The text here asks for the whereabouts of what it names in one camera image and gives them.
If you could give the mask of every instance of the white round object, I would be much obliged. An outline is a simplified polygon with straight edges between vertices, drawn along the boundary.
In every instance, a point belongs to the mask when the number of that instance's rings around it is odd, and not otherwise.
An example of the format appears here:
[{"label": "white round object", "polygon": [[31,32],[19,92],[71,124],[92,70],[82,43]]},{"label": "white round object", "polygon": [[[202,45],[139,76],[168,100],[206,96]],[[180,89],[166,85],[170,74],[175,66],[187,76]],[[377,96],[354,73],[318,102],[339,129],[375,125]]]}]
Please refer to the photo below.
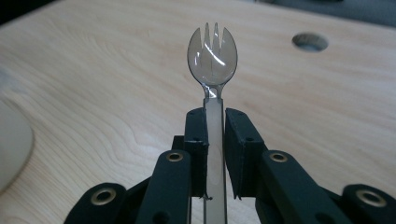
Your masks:
[{"label": "white round object", "polygon": [[21,171],[32,143],[32,129],[23,115],[0,101],[0,192]]}]

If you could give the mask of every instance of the light wood surface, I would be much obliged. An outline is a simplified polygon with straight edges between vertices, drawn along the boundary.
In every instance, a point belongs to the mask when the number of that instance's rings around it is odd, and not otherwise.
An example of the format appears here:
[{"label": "light wood surface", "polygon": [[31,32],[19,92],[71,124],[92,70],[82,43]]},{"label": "light wood surface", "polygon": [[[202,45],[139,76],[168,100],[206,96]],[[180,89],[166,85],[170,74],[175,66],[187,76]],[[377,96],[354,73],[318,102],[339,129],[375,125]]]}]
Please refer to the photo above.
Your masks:
[{"label": "light wood surface", "polygon": [[[224,106],[246,112],[269,148],[336,193],[363,183],[396,196],[396,30],[237,1],[64,0],[0,28],[0,99],[35,135],[0,223],[62,223],[87,189],[150,176],[202,106],[186,53],[207,21],[238,48]],[[295,48],[306,31],[329,47]],[[229,223],[259,223],[228,184]],[[202,210],[194,200],[192,223]]]}]

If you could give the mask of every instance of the metal grommet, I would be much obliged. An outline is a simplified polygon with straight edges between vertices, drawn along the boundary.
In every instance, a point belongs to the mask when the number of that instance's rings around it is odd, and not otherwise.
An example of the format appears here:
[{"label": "metal grommet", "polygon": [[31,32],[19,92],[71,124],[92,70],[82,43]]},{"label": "metal grommet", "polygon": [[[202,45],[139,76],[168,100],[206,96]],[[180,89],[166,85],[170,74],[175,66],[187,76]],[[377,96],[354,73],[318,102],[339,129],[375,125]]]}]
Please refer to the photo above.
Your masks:
[{"label": "metal grommet", "polygon": [[278,152],[274,152],[270,154],[270,158],[273,161],[277,161],[277,162],[285,162],[288,160],[288,158],[283,155],[282,153],[278,153]]},{"label": "metal grommet", "polygon": [[117,192],[112,188],[97,190],[91,197],[91,203],[94,205],[105,205],[116,198]]},{"label": "metal grommet", "polygon": [[183,154],[172,152],[166,155],[166,159],[168,159],[169,161],[181,161],[183,160]]},{"label": "metal grommet", "polygon": [[358,198],[367,204],[370,204],[371,206],[374,207],[385,207],[387,206],[387,201],[381,195],[372,192],[368,189],[359,189],[356,191],[356,196]]}]

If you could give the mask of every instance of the fork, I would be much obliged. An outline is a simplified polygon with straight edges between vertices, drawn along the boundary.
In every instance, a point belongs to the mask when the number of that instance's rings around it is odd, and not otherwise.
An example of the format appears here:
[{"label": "fork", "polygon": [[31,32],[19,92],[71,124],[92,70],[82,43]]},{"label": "fork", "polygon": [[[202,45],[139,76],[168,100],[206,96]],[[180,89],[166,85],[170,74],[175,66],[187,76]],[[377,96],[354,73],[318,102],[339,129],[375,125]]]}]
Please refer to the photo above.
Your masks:
[{"label": "fork", "polygon": [[191,37],[187,58],[192,75],[202,85],[205,92],[204,108],[209,150],[204,223],[227,223],[221,92],[236,70],[238,58],[236,45],[226,28],[223,29],[220,45],[217,23],[215,23],[211,45],[209,26],[206,23],[204,44],[202,45],[201,30],[198,28]]}]

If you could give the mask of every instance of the table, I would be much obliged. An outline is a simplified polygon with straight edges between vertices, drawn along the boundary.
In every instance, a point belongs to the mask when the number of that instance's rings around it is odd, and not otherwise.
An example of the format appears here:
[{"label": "table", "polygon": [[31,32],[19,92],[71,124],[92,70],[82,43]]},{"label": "table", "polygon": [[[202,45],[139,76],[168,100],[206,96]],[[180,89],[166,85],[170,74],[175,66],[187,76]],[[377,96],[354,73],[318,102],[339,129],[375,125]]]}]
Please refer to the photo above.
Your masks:
[{"label": "table", "polygon": [[[65,0],[0,28],[0,99],[29,120],[33,154],[0,196],[0,223],[62,223],[89,188],[129,188],[184,133],[204,93],[190,37],[217,21],[238,48],[224,106],[267,146],[336,193],[363,183],[396,196],[396,30],[238,1]],[[322,52],[291,43],[325,37]],[[192,223],[202,206],[193,201]],[[229,223],[258,223],[232,199]]]}]

